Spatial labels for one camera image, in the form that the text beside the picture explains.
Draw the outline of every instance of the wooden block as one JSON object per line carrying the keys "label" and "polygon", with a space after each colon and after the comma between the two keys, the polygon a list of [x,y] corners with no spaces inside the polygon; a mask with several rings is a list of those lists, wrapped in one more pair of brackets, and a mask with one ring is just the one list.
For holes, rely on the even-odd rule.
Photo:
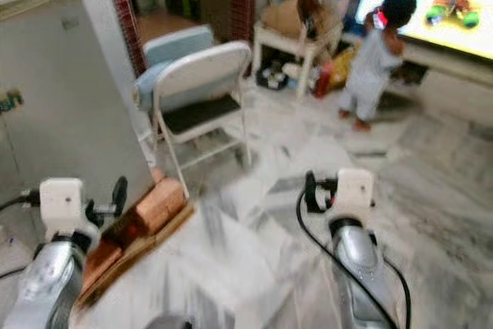
{"label": "wooden block", "polygon": [[108,240],[101,240],[98,248],[87,256],[82,292],[93,285],[121,256],[121,248]]}
{"label": "wooden block", "polygon": [[182,184],[165,178],[136,205],[135,211],[147,233],[154,234],[178,214],[184,204]]}

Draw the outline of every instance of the wooden board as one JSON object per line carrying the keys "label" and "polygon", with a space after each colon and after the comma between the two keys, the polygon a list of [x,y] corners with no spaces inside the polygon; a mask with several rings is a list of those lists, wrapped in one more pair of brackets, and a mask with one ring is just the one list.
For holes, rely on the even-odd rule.
{"label": "wooden board", "polygon": [[90,288],[88,288],[75,303],[75,308],[80,310],[84,306],[90,306],[106,292],[130,267],[152,249],[158,247],[177,231],[194,212],[193,206],[188,203],[185,207],[161,229],[157,234],[135,240],[123,255],[118,259]]}

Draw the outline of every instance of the child's foot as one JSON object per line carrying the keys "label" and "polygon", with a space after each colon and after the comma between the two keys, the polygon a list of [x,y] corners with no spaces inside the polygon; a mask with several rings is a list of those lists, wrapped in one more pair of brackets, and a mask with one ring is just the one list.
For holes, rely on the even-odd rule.
{"label": "child's foot", "polygon": [[349,117],[349,115],[350,115],[349,111],[346,111],[344,109],[339,109],[339,118],[340,119],[346,119],[347,117]]}
{"label": "child's foot", "polygon": [[360,119],[356,119],[353,125],[354,131],[370,131],[371,125],[366,123],[365,121],[361,121]]}

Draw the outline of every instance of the black cable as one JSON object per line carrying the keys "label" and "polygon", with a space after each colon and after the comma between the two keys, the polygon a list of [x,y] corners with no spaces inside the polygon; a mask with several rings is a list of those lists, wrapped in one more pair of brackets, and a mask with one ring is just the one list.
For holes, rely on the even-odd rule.
{"label": "black cable", "polygon": [[3,273],[2,275],[0,275],[0,279],[5,279],[6,277],[10,277],[11,275],[21,273],[22,271],[24,271],[24,269],[26,267],[27,266],[18,267],[18,268],[14,269],[14,270],[7,271],[6,273]]}
{"label": "black cable", "polygon": [[14,206],[17,203],[23,203],[23,202],[25,202],[25,196],[18,196],[13,200],[9,200],[8,202],[3,203],[0,206],[0,212],[2,212],[5,208],[9,208],[10,206]]}
{"label": "black cable", "polygon": [[407,282],[404,279],[404,275],[402,275],[401,271],[397,269],[397,267],[391,263],[386,257],[384,257],[384,262],[391,267],[391,269],[397,274],[399,280],[401,281],[402,289],[404,290],[404,297],[406,300],[406,329],[410,329],[411,327],[411,292],[409,291],[409,287],[407,286]]}
{"label": "black cable", "polygon": [[29,192],[26,192],[26,195],[23,196],[18,196],[17,198],[14,198],[13,200],[9,200],[5,203],[3,203],[0,206],[0,212],[5,210],[6,208],[9,208],[10,206],[14,206],[17,203],[29,203],[31,206],[39,206],[41,203],[41,197],[39,196],[39,190],[37,189],[32,189],[29,190]]}
{"label": "black cable", "polygon": [[395,324],[395,322],[392,319],[392,317],[390,316],[390,314],[385,310],[385,308],[382,306],[382,304],[380,302],[378,302],[377,298],[374,297],[374,295],[368,290],[368,288],[366,288],[364,286],[364,284],[361,283],[361,281],[357,277],[355,277],[354,274],[349,269],[347,269],[347,267],[345,267],[344,264],[342,262],[340,262],[340,260],[332,252],[330,252],[307,228],[307,226],[303,222],[303,217],[301,217],[301,200],[303,199],[304,195],[305,195],[305,190],[303,189],[301,191],[300,195],[298,196],[298,200],[296,203],[296,216],[298,219],[298,223],[301,226],[301,229],[303,229],[305,234],[308,235],[308,237],[313,242],[315,242],[315,244],[318,245],[322,249],[323,252],[325,252],[326,254],[328,254],[330,256],[330,258],[332,258],[332,260],[337,265],[337,267],[339,267],[350,279],[352,279],[354,281],[354,283],[356,283],[356,285],[359,288],[361,288],[361,290],[367,295],[367,297],[370,299],[370,301],[375,305],[378,312],[380,312],[380,314],[384,317],[385,321],[389,324],[391,329],[398,329],[397,325]]}

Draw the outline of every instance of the child's hand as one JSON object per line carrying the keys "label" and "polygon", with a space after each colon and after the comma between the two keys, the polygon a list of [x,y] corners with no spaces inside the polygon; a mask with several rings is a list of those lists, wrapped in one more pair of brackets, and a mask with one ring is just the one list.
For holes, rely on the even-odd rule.
{"label": "child's hand", "polygon": [[378,12],[378,8],[376,7],[373,11],[368,12],[367,16],[364,18],[364,27],[366,28],[367,32],[370,32],[375,28],[375,24],[373,22],[373,15]]}

